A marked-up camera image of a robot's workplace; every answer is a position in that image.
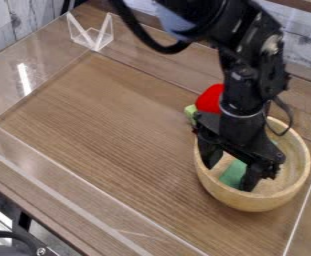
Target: red object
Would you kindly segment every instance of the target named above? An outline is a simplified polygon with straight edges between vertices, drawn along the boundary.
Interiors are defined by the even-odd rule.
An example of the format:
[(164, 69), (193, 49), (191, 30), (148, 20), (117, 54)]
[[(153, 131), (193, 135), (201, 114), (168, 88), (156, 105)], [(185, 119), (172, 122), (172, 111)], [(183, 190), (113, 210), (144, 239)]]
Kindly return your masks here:
[(219, 98), (224, 91), (223, 84), (212, 85), (199, 96), (195, 102), (195, 106), (199, 111), (220, 114)]

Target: wood grain surface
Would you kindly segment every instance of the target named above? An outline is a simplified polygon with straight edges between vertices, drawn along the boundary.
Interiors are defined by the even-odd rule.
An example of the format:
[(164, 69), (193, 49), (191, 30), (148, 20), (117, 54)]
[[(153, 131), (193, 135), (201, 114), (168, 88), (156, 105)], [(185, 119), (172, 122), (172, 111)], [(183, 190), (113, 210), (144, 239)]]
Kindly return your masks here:
[[(87, 12), (87, 25), (95, 21), (89, 15), (103, 17), (87, 6), (80, 12), (81, 20)], [(136, 40), (133, 44), (143, 49)], [(193, 51), (199, 67), (205, 65), (211, 73), (218, 74), (216, 65), (213, 68), (209, 63), (200, 62), (205, 58), (204, 50), (199, 52), (192, 48), (187, 55), (176, 57), (175, 76), (187, 76), (187, 65), (180, 60), (187, 60)], [(143, 50), (128, 52), (124, 49), (123, 52), (128, 56), (133, 53), (136, 57), (147, 54)], [(157, 63), (163, 69), (155, 74), (156, 77), (137, 70), (140, 66), (152, 66), (152, 58), (144, 58), (139, 63), (133, 59), (131, 66), (120, 62), (112, 57), (87, 54), (0, 118), (0, 126), (208, 255), (280, 255), (306, 187), (288, 205), (268, 213), (246, 214), (220, 204), (199, 184), (193, 168), (193, 135), (183, 108), (193, 102), (196, 94), (165, 79), (165, 73), (173, 72), (165, 68), (167, 63), (172, 67), (168, 59)], [(201, 73), (205, 79), (219, 79), (207, 75), (205, 69)], [(61, 180), (52, 180), (52, 176), (42, 176), (42, 172), (37, 175), (38, 179), (48, 179), (65, 189), (69, 198), (71, 193), (81, 193), (76, 186), (65, 188)], [(0, 179), (8, 182), (4, 171), (0, 171)], [(13, 187), (14, 193), (41, 209), (45, 201), (41, 203), (38, 197), (42, 193), (37, 190), (28, 193), (32, 187), (20, 187), (22, 181), (10, 179), (14, 186), (6, 186)], [(99, 206), (92, 203), (95, 196), (84, 195), (87, 200), (80, 203), (95, 214), (99, 211)], [(92, 240), (85, 243), (99, 251), (93, 239), (99, 231), (84, 230), (88, 224), (80, 219), (65, 226), (61, 219), (73, 216), (73, 213), (71, 209), (64, 213), (60, 204), (53, 207), (59, 207), (56, 214), (49, 207), (42, 212), (57, 216), (52, 221), (59, 221), (71, 229), (76, 238), (89, 235)], [(45, 224), (56, 229), (53, 222)], [(77, 247), (83, 246), (83, 241), (73, 243)]]

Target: wooden bowl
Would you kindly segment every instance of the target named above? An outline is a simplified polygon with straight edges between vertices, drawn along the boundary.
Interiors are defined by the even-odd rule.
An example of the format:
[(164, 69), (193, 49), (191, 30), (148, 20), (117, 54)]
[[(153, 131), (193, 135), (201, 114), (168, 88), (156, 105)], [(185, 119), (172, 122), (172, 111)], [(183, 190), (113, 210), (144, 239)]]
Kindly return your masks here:
[[(268, 118), (268, 122), (278, 131), (287, 127), (274, 118)], [(205, 190), (227, 206), (246, 212), (270, 211), (286, 204), (302, 189), (310, 174), (310, 152), (298, 133), (291, 129), (283, 137), (275, 136), (271, 131), (267, 131), (267, 134), (270, 139), (278, 143), (287, 160), (280, 167), (276, 179), (262, 180), (252, 192), (239, 191), (219, 181), (219, 176), (235, 158), (224, 153), (216, 166), (208, 170), (201, 162), (197, 143), (195, 143), (195, 167)]]

